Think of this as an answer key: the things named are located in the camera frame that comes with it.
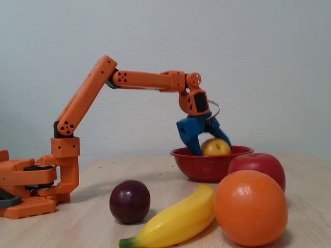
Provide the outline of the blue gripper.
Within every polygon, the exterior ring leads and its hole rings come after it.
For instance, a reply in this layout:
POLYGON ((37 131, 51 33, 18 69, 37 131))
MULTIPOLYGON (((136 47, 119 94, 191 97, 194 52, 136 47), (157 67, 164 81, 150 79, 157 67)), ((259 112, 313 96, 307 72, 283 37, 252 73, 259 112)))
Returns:
MULTIPOLYGON (((188 115, 185 119, 177 122, 177 129, 182 141, 189 149, 192 155, 202 156, 203 152, 199 143, 199 135, 204 132, 206 119, 212 115, 211 112, 201 116, 188 115)), ((224 140, 230 148, 232 144, 228 136, 221 130, 217 119, 210 119, 206 122, 206 132, 213 135, 215 138, 224 140)))

